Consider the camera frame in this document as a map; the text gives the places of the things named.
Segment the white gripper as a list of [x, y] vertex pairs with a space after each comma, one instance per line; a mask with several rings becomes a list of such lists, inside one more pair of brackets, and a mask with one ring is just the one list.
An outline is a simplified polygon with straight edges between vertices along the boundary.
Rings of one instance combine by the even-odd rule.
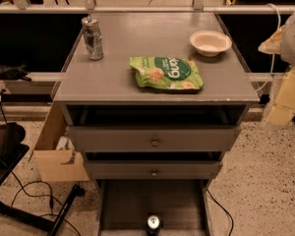
[[[279, 54], [282, 29], [260, 44], [258, 50], [265, 54]], [[274, 100], [277, 105], [265, 109], [265, 122], [274, 127], [286, 126], [295, 116], [295, 69], [287, 72]]]

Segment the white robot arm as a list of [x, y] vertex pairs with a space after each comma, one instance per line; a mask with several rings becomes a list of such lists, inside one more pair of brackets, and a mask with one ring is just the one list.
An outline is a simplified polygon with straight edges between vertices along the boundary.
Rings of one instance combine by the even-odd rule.
[[286, 126], [295, 116], [295, 12], [260, 44], [258, 50], [265, 54], [277, 54], [291, 66], [284, 74], [280, 87], [272, 85], [272, 97], [265, 108], [263, 126], [274, 130]]

